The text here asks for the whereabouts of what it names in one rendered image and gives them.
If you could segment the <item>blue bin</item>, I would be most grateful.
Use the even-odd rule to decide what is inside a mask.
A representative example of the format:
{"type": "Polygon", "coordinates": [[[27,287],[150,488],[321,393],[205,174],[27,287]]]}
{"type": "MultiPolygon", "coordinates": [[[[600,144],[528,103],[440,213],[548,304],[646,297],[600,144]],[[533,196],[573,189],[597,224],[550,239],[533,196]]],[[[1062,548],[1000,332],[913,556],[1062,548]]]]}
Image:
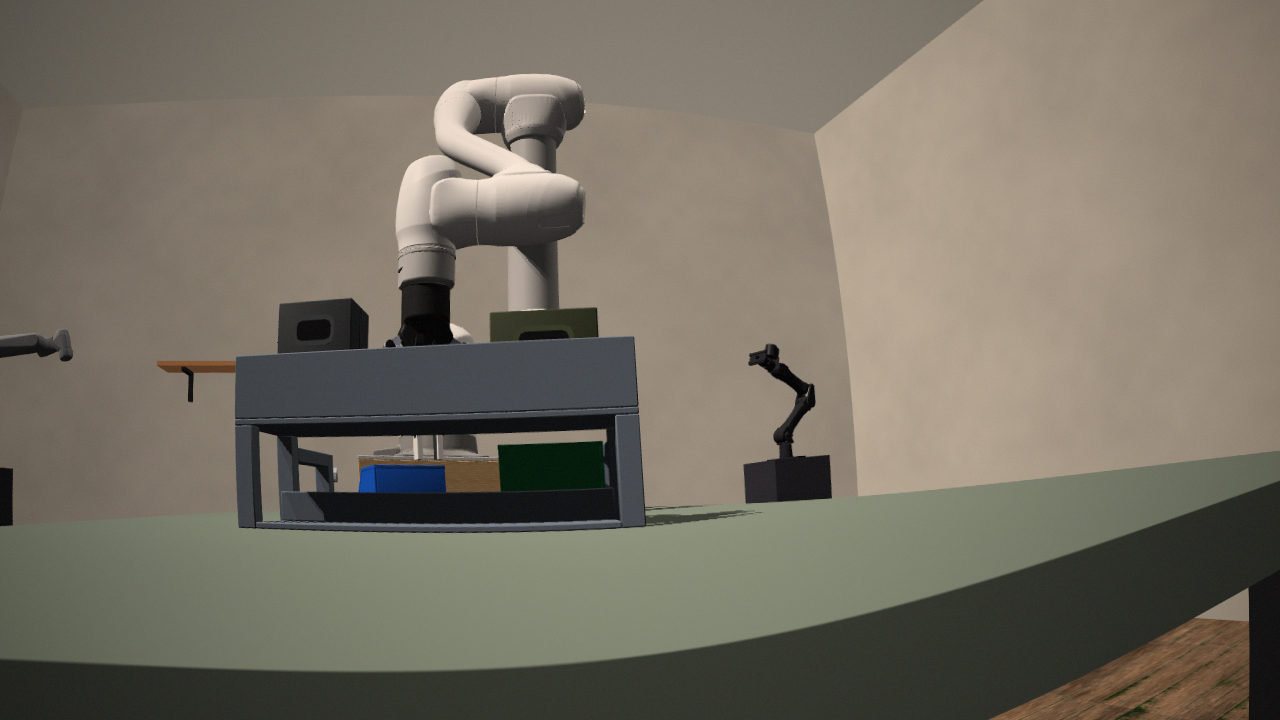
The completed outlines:
{"type": "Polygon", "coordinates": [[[445,492],[445,465],[361,468],[358,492],[445,492]]]}

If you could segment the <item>olive green case with orange latches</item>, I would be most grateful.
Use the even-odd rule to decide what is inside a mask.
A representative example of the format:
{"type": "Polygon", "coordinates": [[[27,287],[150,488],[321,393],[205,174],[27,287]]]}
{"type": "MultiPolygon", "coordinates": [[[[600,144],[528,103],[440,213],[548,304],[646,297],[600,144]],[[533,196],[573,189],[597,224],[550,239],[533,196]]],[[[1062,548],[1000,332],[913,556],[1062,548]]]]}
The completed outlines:
{"type": "Polygon", "coordinates": [[[596,307],[490,313],[490,342],[591,337],[599,337],[596,307]]]}

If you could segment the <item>green bin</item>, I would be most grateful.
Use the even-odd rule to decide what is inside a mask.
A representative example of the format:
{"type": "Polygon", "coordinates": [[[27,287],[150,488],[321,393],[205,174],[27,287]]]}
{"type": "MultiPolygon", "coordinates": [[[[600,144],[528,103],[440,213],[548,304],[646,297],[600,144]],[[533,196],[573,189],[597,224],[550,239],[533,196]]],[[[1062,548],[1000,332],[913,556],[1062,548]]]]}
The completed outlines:
{"type": "Polygon", "coordinates": [[[500,491],[605,488],[603,441],[498,445],[500,491]]]}

